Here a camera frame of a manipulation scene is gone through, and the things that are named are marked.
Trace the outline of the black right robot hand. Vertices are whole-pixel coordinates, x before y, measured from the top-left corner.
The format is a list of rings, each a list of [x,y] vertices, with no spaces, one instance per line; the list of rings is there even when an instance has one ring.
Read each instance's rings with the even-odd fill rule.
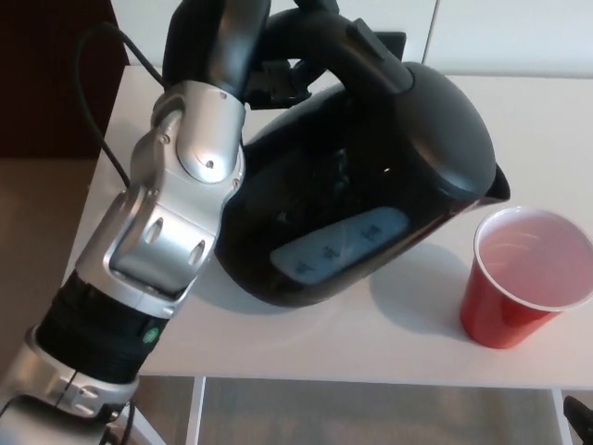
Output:
[[[582,440],[582,444],[592,445],[592,410],[573,396],[564,398],[562,408],[565,418]]]

